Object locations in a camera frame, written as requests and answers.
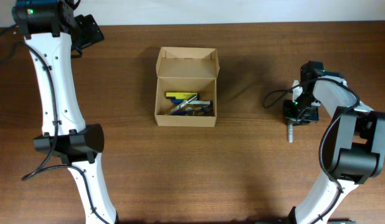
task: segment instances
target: robotic arm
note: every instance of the robotic arm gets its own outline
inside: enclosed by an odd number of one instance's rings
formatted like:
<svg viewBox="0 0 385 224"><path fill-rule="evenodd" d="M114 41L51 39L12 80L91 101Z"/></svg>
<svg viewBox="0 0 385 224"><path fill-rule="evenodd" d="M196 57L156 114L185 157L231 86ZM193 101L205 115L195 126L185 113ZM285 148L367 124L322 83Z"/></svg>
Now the robotic arm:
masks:
<svg viewBox="0 0 385 224"><path fill-rule="evenodd" d="M34 139L37 151L61 158L73 175L86 214L86 224L117 223L118 215L108 196L101 159L103 129L99 124L86 125L80 113L72 78L71 51L81 56L82 49L104 39L93 17L74 17L77 5L72 1L17 0L12 15L25 37L25 43L44 60L52 79L52 98L46 67L31 52L43 109L43 135ZM53 102L57 108L58 131L55 131Z"/></svg>
<svg viewBox="0 0 385 224"><path fill-rule="evenodd" d="M333 118L332 122L337 121L324 139L320 162L325 170L306 199L292 209L288 220L298 224L327 223L348 193L381 172L385 156L385 113L373 111L361 101L354 110L346 112L356 98L341 87L347 87L344 77L325 71L321 62L302 66L301 83L308 84L293 89L293 100L284 101L288 124L297 126L318 121L321 104ZM354 135L366 143L353 142ZM342 192L329 175L340 183Z"/></svg>

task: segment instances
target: wooden table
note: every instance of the wooden table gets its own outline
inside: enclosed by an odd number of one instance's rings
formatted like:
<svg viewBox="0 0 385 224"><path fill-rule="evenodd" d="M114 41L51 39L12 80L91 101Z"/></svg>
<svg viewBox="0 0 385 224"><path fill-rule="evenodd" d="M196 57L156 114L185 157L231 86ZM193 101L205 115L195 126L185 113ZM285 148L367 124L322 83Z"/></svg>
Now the wooden table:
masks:
<svg viewBox="0 0 385 224"><path fill-rule="evenodd" d="M262 108L271 90L299 79L309 60L346 75L374 110L385 111L385 22L264 23L102 27L105 41L72 68L86 123L105 133L103 172L120 220L216 222L286 217L320 173L318 145L330 118L295 128L287 142L282 104ZM8 54L12 32L0 39ZM157 127L155 63L161 46L219 51L215 128ZM0 66L0 223L83 223L69 172L27 182L45 155L34 151L42 110L25 49ZM50 164L60 160L52 159ZM385 165L333 214L385 223Z"/></svg>

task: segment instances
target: open cardboard box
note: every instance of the open cardboard box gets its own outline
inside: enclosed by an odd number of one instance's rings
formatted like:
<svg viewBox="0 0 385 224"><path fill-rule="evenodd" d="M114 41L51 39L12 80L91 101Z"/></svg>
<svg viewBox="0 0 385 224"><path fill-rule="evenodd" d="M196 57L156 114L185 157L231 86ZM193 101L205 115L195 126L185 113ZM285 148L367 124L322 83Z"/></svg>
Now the open cardboard box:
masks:
<svg viewBox="0 0 385 224"><path fill-rule="evenodd" d="M156 63L155 119L158 126L214 127L217 118L216 78L219 60L216 49L162 47ZM164 115L175 105L167 91L199 93L200 100L213 101L212 116Z"/></svg>

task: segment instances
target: white wall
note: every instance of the white wall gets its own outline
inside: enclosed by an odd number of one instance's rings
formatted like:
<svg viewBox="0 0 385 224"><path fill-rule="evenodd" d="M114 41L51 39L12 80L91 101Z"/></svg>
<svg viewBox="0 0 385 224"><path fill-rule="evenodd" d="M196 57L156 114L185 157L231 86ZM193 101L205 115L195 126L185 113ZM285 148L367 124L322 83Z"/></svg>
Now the white wall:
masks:
<svg viewBox="0 0 385 224"><path fill-rule="evenodd" d="M0 27L15 0L0 0ZM99 25L385 20L385 0L82 0Z"/></svg>

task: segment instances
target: silver pen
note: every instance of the silver pen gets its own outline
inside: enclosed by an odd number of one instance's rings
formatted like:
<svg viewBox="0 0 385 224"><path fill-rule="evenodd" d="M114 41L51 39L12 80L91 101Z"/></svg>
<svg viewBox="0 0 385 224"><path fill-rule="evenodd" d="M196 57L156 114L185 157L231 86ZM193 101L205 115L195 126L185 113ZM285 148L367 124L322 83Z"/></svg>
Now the silver pen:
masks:
<svg viewBox="0 0 385 224"><path fill-rule="evenodd" d="M169 112L167 112L165 115L172 115L174 112L180 110L181 108L184 108L187 104L189 104L192 100L195 100L198 97L197 94L190 96L190 98L184 100L179 105L175 106L173 109L171 109Z"/></svg>

